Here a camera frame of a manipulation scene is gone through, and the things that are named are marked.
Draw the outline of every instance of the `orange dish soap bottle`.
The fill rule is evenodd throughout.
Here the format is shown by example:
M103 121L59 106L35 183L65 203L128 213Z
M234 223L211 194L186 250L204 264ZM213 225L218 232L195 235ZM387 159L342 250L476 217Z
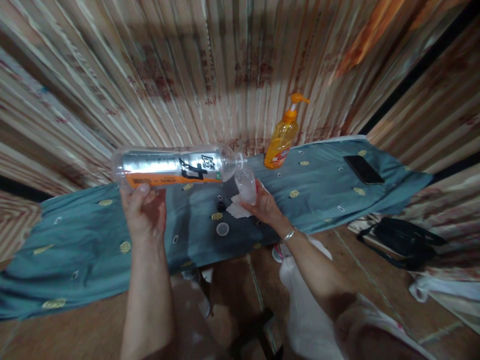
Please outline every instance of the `orange dish soap bottle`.
M310 101L301 93L295 92L291 95L291 108L285 113L283 119L276 125L275 131L270 140L270 145L265 155L265 167L269 169L280 168L287 157L292 142L299 132L296 110L297 104L301 101L310 104Z

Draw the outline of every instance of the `black handbag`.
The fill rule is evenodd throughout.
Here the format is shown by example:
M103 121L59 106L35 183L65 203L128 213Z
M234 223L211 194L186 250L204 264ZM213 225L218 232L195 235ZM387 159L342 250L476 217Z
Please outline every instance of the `black handbag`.
M402 255L405 259L396 260L379 248L366 243L364 236L368 235L372 229L375 230L375 237L380 243ZM432 245L442 246L447 244L442 237L430 231L408 221L390 217L383 217L379 223L360 231L356 238L394 267L409 271L419 269L426 261L437 255Z

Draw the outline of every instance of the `white tissue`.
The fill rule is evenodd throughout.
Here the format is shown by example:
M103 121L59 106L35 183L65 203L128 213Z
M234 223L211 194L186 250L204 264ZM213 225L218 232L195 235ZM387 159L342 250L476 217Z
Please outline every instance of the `white tissue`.
M245 210L240 205L240 194L231 197L231 205L226 208L226 210L232 215L235 219L248 218L252 216L250 211Z

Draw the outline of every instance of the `teal tablecloth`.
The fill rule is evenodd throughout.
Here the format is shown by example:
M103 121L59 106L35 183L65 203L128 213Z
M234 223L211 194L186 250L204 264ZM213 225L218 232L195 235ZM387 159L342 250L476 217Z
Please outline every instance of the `teal tablecloth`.
M384 184L365 185L358 179L343 159L358 153L385 179ZM263 155L249 158L248 164L282 212L310 234L373 212L399 213L432 178L408 170L365 139L293 148L277 170L263 166ZM299 195L291 198L294 190ZM230 231L224 237L217 235L220 221L211 219L217 212L217 196L228 207L237 193L233 179L195 184L189 190L183 185L168 188L165 249L171 273L238 257L279 240L255 218L234 219L228 212L220 221ZM0 319L51 314L128 289L130 236L115 184L49 199L42 209L42 220L0 274Z

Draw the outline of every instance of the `bottle label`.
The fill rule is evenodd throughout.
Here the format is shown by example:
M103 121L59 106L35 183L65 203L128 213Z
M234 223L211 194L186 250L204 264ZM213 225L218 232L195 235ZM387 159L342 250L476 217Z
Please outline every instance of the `bottle label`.
M277 155L275 155L275 157L271 160L271 162L274 165L282 165L285 161L285 158L289 154L289 151L290 151L290 148L287 148L287 149L283 150L282 152L279 152Z
M215 153L130 153L123 157L125 178L132 188L169 184L221 183L221 155Z

